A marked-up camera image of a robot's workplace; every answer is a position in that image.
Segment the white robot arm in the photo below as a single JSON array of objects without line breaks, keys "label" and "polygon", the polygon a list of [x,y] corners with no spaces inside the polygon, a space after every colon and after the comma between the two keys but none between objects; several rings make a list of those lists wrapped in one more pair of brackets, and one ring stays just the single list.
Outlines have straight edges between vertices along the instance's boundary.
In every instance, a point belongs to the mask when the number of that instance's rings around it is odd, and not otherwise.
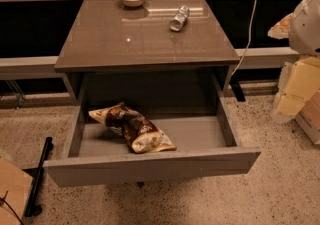
[{"label": "white robot arm", "polygon": [[294,11],[268,31],[275,39],[289,40],[291,49],[303,55],[320,55],[320,0],[302,0]]}]

